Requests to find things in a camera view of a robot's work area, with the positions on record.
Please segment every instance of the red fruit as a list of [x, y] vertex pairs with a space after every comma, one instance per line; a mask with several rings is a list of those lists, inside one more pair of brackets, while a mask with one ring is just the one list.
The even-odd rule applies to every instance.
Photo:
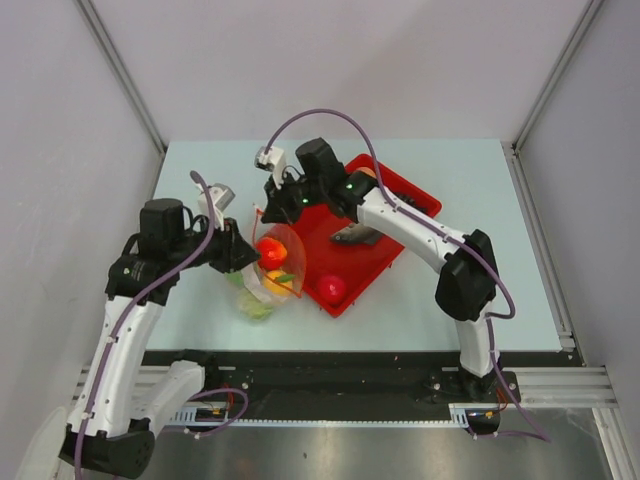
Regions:
[[262, 237], [256, 243], [256, 249], [262, 256], [258, 260], [258, 265], [265, 270], [277, 270], [284, 264], [287, 259], [287, 249], [275, 238]]
[[347, 294], [347, 284], [337, 275], [322, 275], [316, 283], [316, 292], [329, 305], [337, 305]]

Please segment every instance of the yellow fruit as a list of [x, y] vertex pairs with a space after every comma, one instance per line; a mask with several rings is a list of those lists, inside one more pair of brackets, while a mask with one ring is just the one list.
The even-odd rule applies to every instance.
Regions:
[[283, 272], [282, 270], [271, 270], [270, 272], [267, 272], [265, 277], [262, 279], [262, 285], [264, 286], [264, 288], [275, 295], [288, 297], [289, 295], [291, 295], [291, 292], [287, 290], [287, 288], [293, 288], [293, 281], [288, 280], [282, 283], [275, 282], [278, 277], [281, 277], [283, 275], [287, 275], [287, 272]]

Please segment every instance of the table surface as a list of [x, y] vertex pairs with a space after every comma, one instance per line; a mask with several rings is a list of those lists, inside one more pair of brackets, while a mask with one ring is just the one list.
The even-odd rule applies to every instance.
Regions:
[[[290, 163], [302, 142], [283, 141]], [[345, 164], [361, 141], [329, 141]], [[253, 166], [261, 142], [172, 142], [155, 198], [179, 198], [197, 211], [189, 171], [236, 193], [226, 215], [250, 238], [252, 204], [264, 206], [267, 174]], [[438, 198], [438, 219], [462, 231], [479, 228], [492, 239], [500, 275], [518, 313], [494, 322], [503, 351], [557, 351], [560, 343], [508, 166], [498, 140], [377, 140], [379, 159]], [[459, 349], [454, 322], [437, 306], [438, 277], [404, 251], [393, 267], [333, 319], [308, 297], [292, 300], [264, 323], [243, 317], [234, 287], [208, 267], [182, 273], [147, 348], [249, 351], [448, 351]], [[494, 310], [506, 311], [498, 294]]]

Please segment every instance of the tabletop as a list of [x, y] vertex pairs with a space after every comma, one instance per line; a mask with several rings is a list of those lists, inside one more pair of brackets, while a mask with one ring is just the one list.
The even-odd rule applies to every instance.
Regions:
[[[302, 141], [282, 141], [289, 163]], [[357, 140], [328, 140], [345, 164], [365, 152]], [[250, 238], [255, 203], [264, 206], [267, 173], [253, 160], [263, 142], [172, 142], [155, 198], [178, 198], [197, 211], [198, 191], [189, 177], [229, 185], [236, 198], [225, 215]], [[439, 199], [438, 219], [462, 231], [479, 228], [492, 240], [500, 276], [517, 315], [496, 320], [503, 351], [558, 351], [560, 342], [540, 272], [498, 140], [375, 140], [379, 159]], [[459, 349], [454, 322], [435, 302], [438, 277], [407, 250], [334, 319], [310, 298], [294, 299], [263, 323], [236, 307], [236, 290], [206, 266], [181, 274], [147, 345], [148, 349], [243, 351], [450, 351]], [[500, 293], [494, 310], [506, 311]]]

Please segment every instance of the green vegetable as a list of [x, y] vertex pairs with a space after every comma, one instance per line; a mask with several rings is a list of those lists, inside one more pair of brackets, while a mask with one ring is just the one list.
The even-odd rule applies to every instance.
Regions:
[[242, 272], [226, 273], [225, 277], [231, 285], [236, 287], [244, 287], [244, 278], [242, 278]]
[[275, 282], [285, 283], [293, 280], [294, 278], [296, 278], [296, 276], [293, 273], [285, 273], [284, 275], [280, 275], [279, 277], [276, 277]]
[[262, 303], [246, 288], [238, 293], [236, 304], [242, 313], [256, 321], [264, 320], [275, 310], [273, 305]]

